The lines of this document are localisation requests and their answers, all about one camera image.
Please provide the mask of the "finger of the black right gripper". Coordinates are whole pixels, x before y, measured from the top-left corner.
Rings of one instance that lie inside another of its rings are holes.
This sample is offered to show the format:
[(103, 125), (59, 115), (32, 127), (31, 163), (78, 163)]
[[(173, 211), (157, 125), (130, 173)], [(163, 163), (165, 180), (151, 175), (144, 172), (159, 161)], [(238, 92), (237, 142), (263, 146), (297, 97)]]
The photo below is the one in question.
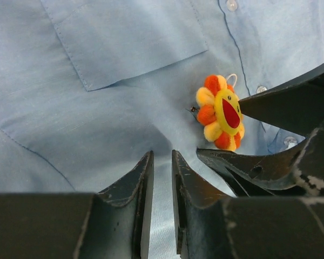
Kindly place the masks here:
[(324, 130), (324, 63), (239, 104), (244, 115), (302, 136)]
[(234, 175), (265, 190), (301, 188), (306, 195), (324, 196), (324, 129), (317, 128), (298, 145), (273, 155), (242, 155), (198, 149), (198, 158), (219, 171)]

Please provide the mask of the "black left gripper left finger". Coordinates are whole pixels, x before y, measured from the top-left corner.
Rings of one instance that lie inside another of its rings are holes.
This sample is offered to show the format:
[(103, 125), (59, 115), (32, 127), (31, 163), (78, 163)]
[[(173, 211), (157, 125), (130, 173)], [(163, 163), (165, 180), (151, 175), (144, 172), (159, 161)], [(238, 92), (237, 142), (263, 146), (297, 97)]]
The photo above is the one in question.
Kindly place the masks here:
[(147, 258), (154, 154), (95, 193), (0, 194), (0, 258)]

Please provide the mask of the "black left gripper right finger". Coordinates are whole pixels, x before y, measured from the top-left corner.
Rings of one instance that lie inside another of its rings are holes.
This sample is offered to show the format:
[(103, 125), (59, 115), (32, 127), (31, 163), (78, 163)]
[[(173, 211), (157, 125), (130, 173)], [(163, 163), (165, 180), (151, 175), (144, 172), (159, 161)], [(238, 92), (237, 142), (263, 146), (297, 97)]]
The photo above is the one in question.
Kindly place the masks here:
[(324, 197), (230, 197), (172, 152), (182, 258), (324, 258)]

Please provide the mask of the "light blue button shirt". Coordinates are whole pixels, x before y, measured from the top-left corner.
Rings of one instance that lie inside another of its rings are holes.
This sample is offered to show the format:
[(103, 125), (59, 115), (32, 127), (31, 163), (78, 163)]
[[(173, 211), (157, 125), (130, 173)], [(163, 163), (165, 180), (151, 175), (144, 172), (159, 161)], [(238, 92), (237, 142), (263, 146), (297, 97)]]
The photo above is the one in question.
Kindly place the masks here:
[(324, 63), (324, 1), (0, 1), (0, 192), (98, 192), (154, 151), (149, 258), (177, 258), (171, 152), (211, 148), (209, 74), (240, 98)]

